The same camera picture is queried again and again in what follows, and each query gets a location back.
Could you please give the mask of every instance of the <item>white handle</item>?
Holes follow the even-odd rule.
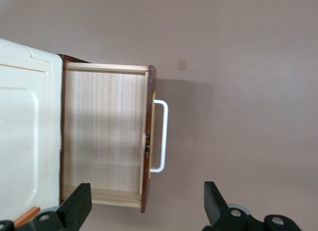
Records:
[[[162,100],[154,100],[154,103],[161,104],[163,106],[163,119],[162,119],[162,138],[161,138],[161,156],[160,166],[158,168],[150,168],[150,172],[162,172],[165,164],[165,148],[167,143],[167,128],[168,128],[168,105]]]

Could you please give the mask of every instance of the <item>light wood panel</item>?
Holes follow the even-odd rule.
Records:
[[[75,189],[75,186],[65,185],[63,198],[67,199]],[[91,188],[91,198],[95,204],[141,207],[139,192]]]
[[[92,189],[139,194],[148,73],[101,73],[95,71],[96,64],[83,64],[85,68],[74,70],[76,63],[69,64],[65,87],[64,184],[78,186],[89,182]]]

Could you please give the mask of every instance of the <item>beige wall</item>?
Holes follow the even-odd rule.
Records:
[[[201,230],[205,180],[316,230],[317,22],[318,0],[0,0],[3,39],[158,70],[168,151],[147,212],[94,205],[86,231]]]

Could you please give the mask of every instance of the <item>wooden cabinet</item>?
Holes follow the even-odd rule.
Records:
[[[0,39],[0,219],[57,206],[83,182],[93,203],[145,212],[150,172],[165,159],[163,139],[160,168],[150,168],[155,103],[165,108],[163,134],[167,123],[155,72]]]
[[[91,184],[98,204],[145,211],[153,66],[90,64],[62,55],[61,198]]]

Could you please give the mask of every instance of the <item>round bolt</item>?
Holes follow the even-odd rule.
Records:
[[[277,225],[284,225],[284,221],[279,217],[273,217],[272,222]]]
[[[39,220],[40,221],[45,221],[45,220],[47,220],[49,218],[49,215],[42,215],[40,218],[39,218]]]
[[[240,217],[240,216],[241,216],[241,213],[240,213],[240,211],[238,211],[238,210],[232,210],[232,211],[231,211],[231,215],[233,215],[234,217]]]

